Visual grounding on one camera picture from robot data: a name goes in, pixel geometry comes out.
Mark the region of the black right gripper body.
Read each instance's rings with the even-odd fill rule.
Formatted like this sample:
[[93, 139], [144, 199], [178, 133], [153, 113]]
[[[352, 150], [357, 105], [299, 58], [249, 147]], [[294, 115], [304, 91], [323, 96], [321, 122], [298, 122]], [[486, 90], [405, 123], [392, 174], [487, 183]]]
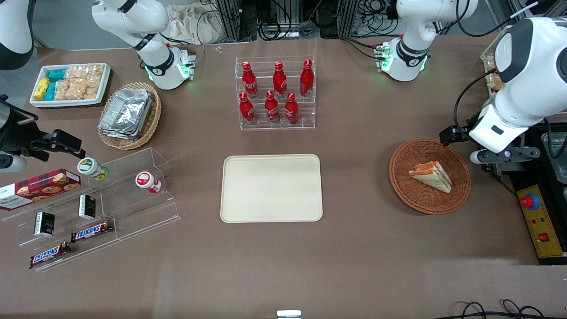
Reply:
[[26, 153], [32, 141], [40, 138], [37, 115], [8, 103], [8, 96], [2, 94], [1, 102], [1, 150], [11, 154]]

